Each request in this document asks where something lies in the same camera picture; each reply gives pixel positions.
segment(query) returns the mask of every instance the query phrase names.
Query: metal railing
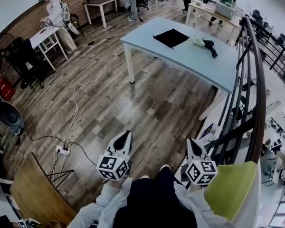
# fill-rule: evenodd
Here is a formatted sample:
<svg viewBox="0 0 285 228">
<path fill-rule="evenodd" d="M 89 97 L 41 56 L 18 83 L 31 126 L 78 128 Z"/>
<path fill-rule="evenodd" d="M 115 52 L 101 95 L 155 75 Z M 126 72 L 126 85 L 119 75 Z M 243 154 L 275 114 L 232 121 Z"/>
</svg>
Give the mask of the metal railing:
<svg viewBox="0 0 285 228">
<path fill-rule="evenodd" d="M 285 45 L 265 26 L 249 18 L 261 50 L 264 66 L 273 70 L 285 84 Z"/>
<path fill-rule="evenodd" d="M 257 163 L 262 148 L 266 116 L 266 88 L 261 51 L 248 16 L 243 17 L 241 25 L 242 28 L 236 43 L 238 48 L 238 62 L 236 64 L 234 88 L 232 95 L 227 96 L 218 124 L 221 125 L 226 109 L 228 109 L 225 121 L 219 138 L 205 146 L 206 149 L 213 148 L 211 158 L 217 164 L 233 164 L 235 162 L 242 144 L 243 135 L 251 129 L 253 131 L 250 135 L 250 141 L 247 143 L 247 147 L 249 146 L 249 148 L 245 161 Z M 256 106 L 253 110 L 248 111 L 250 88 L 252 87 L 251 57 L 254 57 L 255 62 L 257 99 Z"/>
</svg>

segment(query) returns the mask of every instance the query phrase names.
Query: light blue table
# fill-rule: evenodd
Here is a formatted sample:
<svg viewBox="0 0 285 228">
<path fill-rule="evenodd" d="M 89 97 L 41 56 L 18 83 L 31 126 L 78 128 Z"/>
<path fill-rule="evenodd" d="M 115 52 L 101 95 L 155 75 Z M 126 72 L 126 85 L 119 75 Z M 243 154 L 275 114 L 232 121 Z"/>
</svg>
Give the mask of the light blue table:
<svg viewBox="0 0 285 228">
<path fill-rule="evenodd" d="M 189 40 L 172 49 L 153 38 L 153 35 L 156 36 L 170 29 L 176 29 L 190 38 L 198 36 L 212 40 L 218 57 L 213 58 L 210 50 L 193 45 Z M 174 65 L 183 67 L 221 89 L 218 97 L 201 115 L 200 119 L 204 119 L 214 107 L 223 100 L 226 94 L 230 94 L 233 91 L 236 77 L 236 64 L 238 62 L 237 51 L 224 42 L 199 30 L 169 19 L 154 18 L 122 37 L 120 40 L 123 42 L 131 83 L 135 82 L 131 48 L 136 48 L 165 59 Z"/>
</svg>

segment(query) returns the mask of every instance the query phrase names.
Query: wooden floor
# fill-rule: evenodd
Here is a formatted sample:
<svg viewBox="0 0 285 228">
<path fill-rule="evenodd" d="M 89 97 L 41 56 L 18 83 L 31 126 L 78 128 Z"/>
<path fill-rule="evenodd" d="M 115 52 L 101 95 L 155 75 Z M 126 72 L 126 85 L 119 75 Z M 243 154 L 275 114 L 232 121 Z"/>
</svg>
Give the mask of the wooden floor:
<svg viewBox="0 0 285 228">
<path fill-rule="evenodd" d="M 141 9 L 144 21 L 164 17 L 185 23 L 181 12 L 182 0 L 165 0 L 156 4 L 150 1 L 150 9 Z M 97 40 L 124 35 L 141 25 L 129 23 L 125 12 L 106 16 L 108 27 L 102 27 L 101 19 L 84 28 L 86 40 Z M 227 25 L 208 27 L 200 17 L 196 25 L 208 34 L 226 41 L 231 32 Z M 60 56 L 54 65 L 57 72 L 45 80 L 45 88 L 38 85 L 31 90 L 17 88 L 12 103 L 21 111 L 26 129 L 38 138 L 53 135 L 64 138 L 76 107 L 72 101 L 76 85 L 98 77 L 107 61 L 123 50 L 119 38 L 100 40 L 92 46 L 79 37 L 78 51 L 66 62 Z M 216 88 L 180 68 L 168 65 L 146 53 L 133 50 L 135 84 L 127 79 L 124 54 L 119 55 L 106 68 L 95 83 L 77 89 L 75 98 L 79 106 L 77 119 L 66 142 L 81 144 L 87 155 L 97 162 L 109 140 L 121 131 L 133 132 L 131 176 L 155 176 L 163 164 L 176 170 L 184 157 L 186 138 L 197 135 L 202 122 L 198 116 L 212 102 Z M 45 138 L 32 142 L 24 132 L 21 144 L 0 126 L 5 133 L 5 166 L 12 178 L 29 152 L 34 152 L 43 169 L 50 173 L 54 163 L 54 149 L 58 140 Z M 60 170 L 62 158 L 56 171 Z M 64 170 L 74 169 L 59 190 L 79 210 L 92 202 L 101 190 L 103 179 L 94 165 L 85 157 L 80 147 L 73 145 Z"/>
</svg>

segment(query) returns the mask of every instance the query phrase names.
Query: green cushion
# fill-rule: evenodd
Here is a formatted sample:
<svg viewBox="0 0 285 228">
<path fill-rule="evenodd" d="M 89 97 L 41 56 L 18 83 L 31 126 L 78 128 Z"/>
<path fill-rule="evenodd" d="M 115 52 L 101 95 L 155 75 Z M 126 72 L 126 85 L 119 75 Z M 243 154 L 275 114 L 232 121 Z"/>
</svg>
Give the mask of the green cushion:
<svg viewBox="0 0 285 228">
<path fill-rule="evenodd" d="M 218 174 L 205 191 L 211 210 L 232 221 L 242 207 L 257 172 L 257 164 L 219 165 Z"/>
</svg>

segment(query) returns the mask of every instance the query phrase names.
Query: power strip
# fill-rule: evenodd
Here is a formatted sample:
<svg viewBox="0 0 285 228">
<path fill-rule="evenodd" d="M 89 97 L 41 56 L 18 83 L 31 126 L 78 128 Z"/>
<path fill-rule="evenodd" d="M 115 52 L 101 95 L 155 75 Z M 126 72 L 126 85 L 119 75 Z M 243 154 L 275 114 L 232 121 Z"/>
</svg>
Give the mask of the power strip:
<svg viewBox="0 0 285 228">
<path fill-rule="evenodd" d="M 66 156 L 69 156 L 71 154 L 71 150 L 69 148 L 67 150 L 64 150 L 61 145 L 57 145 L 55 151 Z"/>
</svg>

